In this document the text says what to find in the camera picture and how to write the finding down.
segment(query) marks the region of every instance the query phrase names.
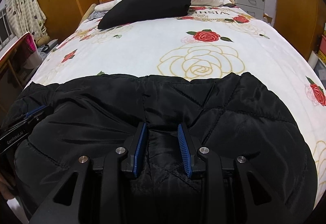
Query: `black pillow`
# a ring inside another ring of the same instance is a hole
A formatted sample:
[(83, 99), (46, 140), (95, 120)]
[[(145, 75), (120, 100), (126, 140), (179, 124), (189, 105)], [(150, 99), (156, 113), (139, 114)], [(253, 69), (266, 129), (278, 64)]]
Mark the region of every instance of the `black pillow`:
[(126, 23), (185, 16), (191, 0), (122, 0), (108, 11), (98, 29), (108, 29)]

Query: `grey cloth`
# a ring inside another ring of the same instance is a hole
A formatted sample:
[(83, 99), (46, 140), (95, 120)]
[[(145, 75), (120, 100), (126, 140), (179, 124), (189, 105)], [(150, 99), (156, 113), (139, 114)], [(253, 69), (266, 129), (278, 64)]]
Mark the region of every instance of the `grey cloth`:
[(92, 21), (92, 20), (94, 20), (94, 19), (96, 19), (96, 18), (101, 18), (101, 17), (103, 17), (106, 13), (107, 13), (107, 11), (103, 11), (103, 12), (96, 12), (96, 11), (94, 11), (94, 12), (92, 12), (91, 15), (88, 17), (88, 20), (89, 20), (89, 21)]

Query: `metal screw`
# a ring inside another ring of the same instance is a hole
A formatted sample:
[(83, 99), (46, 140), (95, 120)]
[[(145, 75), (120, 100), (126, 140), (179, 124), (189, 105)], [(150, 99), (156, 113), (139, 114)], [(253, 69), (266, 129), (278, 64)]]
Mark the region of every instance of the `metal screw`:
[(78, 159), (78, 161), (79, 161), (80, 163), (87, 162), (87, 161), (88, 161), (88, 157), (87, 157), (87, 156), (80, 156), (79, 159)]
[(115, 152), (117, 154), (123, 154), (125, 151), (126, 151), (126, 149), (124, 147), (119, 147), (119, 148), (116, 148), (116, 150), (115, 150)]
[(243, 157), (243, 156), (238, 156), (238, 157), (237, 157), (237, 160), (238, 160), (238, 162), (240, 162), (240, 163), (245, 163), (247, 159), (246, 159), (245, 157)]
[(201, 147), (201, 148), (199, 149), (199, 151), (200, 151), (202, 154), (206, 154), (206, 153), (209, 153), (209, 148)]

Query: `black fabric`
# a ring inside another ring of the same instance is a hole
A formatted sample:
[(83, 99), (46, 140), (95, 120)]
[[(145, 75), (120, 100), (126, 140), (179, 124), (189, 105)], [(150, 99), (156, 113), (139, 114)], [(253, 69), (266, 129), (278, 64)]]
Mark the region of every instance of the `black fabric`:
[(43, 104), (52, 105), (54, 114), (15, 154), (17, 185), (29, 214), (78, 157), (104, 156), (134, 134), (140, 121), (147, 122), (149, 138), (143, 171), (130, 181), (133, 223), (198, 223), (201, 185), (184, 172), (180, 122), (219, 155), (247, 157), (296, 223), (312, 212), (317, 172), (309, 147), (284, 103), (250, 73), (191, 82), (117, 74), (61, 85), (32, 83), (3, 126)]
[(98, 29), (151, 19), (185, 16), (191, 0), (122, 0), (108, 11)]

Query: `drawer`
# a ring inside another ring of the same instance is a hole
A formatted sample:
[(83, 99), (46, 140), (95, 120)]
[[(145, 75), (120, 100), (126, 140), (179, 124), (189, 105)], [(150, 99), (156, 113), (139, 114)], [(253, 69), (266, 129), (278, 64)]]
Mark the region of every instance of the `drawer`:
[(264, 17), (264, 10), (262, 9), (258, 9), (242, 4), (237, 4), (237, 6), (240, 7), (242, 10), (244, 10), (247, 14), (251, 15), (252, 17), (255, 17), (258, 20), (261, 20)]
[(254, 8), (265, 9), (265, 0), (234, 0), (236, 4), (251, 6)]

